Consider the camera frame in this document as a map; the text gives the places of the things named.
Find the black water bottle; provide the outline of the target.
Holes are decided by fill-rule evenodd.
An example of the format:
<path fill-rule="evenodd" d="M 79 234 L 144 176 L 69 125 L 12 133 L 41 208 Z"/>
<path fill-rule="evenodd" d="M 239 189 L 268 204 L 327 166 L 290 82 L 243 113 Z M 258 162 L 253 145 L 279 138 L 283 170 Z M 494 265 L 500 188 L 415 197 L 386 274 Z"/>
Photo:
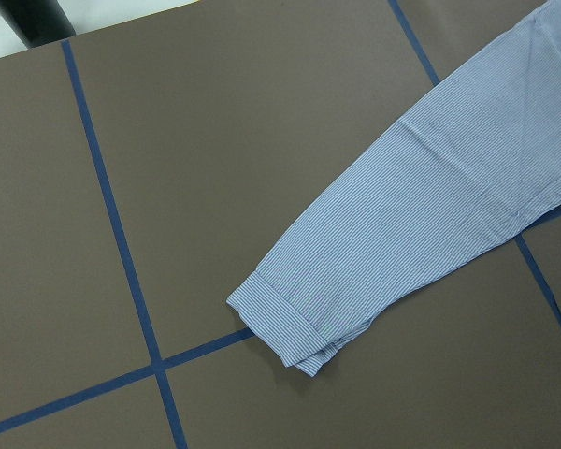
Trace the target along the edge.
<path fill-rule="evenodd" d="M 57 0 L 0 0 L 0 16 L 27 49 L 77 34 Z"/>

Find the light blue striped shirt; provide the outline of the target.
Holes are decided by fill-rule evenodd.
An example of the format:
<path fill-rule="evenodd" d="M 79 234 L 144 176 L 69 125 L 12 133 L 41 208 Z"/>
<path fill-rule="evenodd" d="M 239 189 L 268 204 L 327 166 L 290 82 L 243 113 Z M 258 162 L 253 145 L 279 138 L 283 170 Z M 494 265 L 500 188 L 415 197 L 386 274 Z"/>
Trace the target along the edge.
<path fill-rule="evenodd" d="M 487 44 L 291 224 L 227 302 L 316 374 L 391 304 L 561 205 L 561 1 Z"/>

